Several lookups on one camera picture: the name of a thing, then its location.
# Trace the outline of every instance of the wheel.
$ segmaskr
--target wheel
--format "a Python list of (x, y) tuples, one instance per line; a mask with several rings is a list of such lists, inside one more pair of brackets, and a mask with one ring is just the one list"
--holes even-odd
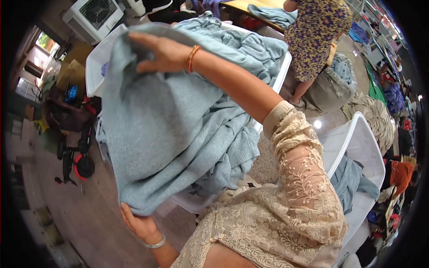
[(89, 178), (95, 171), (95, 164), (91, 157), (85, 155), (76, 164), (79, 175)]
[(62, 137), (57, 145), (57, 158), (58, 160), (62, 160), (63, 159), (63, 155), (64, 155), (64, 150), (67, 147), (67, 142), (66, 142), (66, 137)]

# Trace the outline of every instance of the leg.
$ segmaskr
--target leg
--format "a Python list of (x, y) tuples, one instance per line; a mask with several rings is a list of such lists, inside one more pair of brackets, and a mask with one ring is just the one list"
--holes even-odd
[(304, 93), (309, 89), (309, 87), (313, 84), (314, 79), (310, 81), (300, 82), (299, 85), (295, 89), (295, 93), (292, 98), (289, 99), (289, 102), (293, 102), (295, 104), (299, 103), (299, 99), (304, 95)]

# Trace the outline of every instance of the orange fabric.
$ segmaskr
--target orange fabric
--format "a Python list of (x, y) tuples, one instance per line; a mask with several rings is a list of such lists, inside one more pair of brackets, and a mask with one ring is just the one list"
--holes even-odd
[(405, 192), (411, 181), (414, 165), (410, 162), (398, 162), (392, 160), (392, 173), (390, 174), (390, 185), (397, 187), (394, 197)]

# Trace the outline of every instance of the floor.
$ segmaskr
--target floor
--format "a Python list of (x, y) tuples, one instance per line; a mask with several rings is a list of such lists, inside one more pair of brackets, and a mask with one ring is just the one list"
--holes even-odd
[[(338, 52), (345, 54), (354, 63), (358, 90), (368, 92), (368, 77), (364, 60), (356, 53), (353, 42), (343, 36)], [(293, 74), (289, 73), (280, 91), (284, 98), (290, 95)], [(317, 133), (335, 128), (347, 122), (341, 110), (322, 114), (317, 111), (303, 111), (309, 123), (320, 121)], [(79, 137), (70, 135), (68, 143), (75, 145)], [(260, 183), (275, 183), (278, 180), (276, 168), (269, 152), (269, 141), (261, 135), (260, 156), (254, 162), (249, 175)], [(79, 186), (57, 185), (53, 178), (62, 176), (62, 165), (56, 156), (43, 151), (36, 142), (36, 166), (42, 193), (54, 222), (62, 236), (69, 240), (90, 267), (158, 267), (151, 253), (124, 225), (119, 214), (115, 178), (107, 167), (96, 145), (90, 149), (96, 171), (86, 182), (74, 174), (72, 178)], [(172, 202), (165, 202), (154, 213), (153, 218), (162, 233), (180, 250), (195, 229), (195, 215)]]

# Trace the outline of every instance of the embroidered lace fabric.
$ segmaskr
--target embroidered lace fabric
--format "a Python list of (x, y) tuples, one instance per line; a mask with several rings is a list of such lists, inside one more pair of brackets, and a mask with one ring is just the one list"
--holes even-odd
[(202, 268), (216, 241), (257, 267), (332, 266), (347, 224), (323, 168), (322, 145), (305, 115), (286, 101), (264, 120), (264, 134), (280, 186), (239, 188), (211, 205), (172, 267)]

